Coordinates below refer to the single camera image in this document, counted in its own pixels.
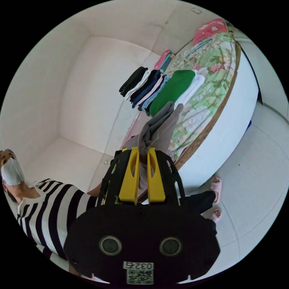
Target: pink pillow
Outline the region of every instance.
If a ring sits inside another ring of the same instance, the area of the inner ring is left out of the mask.
[[[222,18],[212,20],[198,28],[194,36],[193,44],[196,45],[201,40],[220,32],[228,32],[227,25]]]

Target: light blue folded cloth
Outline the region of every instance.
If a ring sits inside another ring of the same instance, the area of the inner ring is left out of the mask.
[[[163,87],[165,86],[166,82],[168,82],[169,79],[170,79],[170,77],[165,75],[165,79],[162,82],[162,84],[160,85],[159,89],[155,93],[153,93],[142,105],[142,107],[141,107],[142,110],[146,109],[149,106],[149,104],[157,97],[157,95],[163,89]]]

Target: green folded cloth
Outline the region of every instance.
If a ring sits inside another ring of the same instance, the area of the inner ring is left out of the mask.
[[[191,85],[195,72],[192,70],[177,70],[159,92],[157,97],[151,104],[150,115],[155,116],[169,101],[176,100],[188,89]]]

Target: label sticker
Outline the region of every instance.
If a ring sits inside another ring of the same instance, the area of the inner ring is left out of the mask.
[[[135,285],[152,285],[154,283],[154,264],[123,262],[126,269],[126,283]]]
[[[136,263],[136,262],[123,262],[123,269],[132,269],[132,270],[153,270],[153,263]]]

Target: gray cloth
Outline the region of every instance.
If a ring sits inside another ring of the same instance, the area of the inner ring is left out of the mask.
[[[141,133],[129,139],[123,148],[131,149],[138,146],[140,153],[140,180],[139,189],[147,189],[147,153],[149,148],[168,153],[169,143],[172,139],[179,115],[184,106],[179,104],[174,110],[174,103],[169,101],[152,119],[142,128]]]

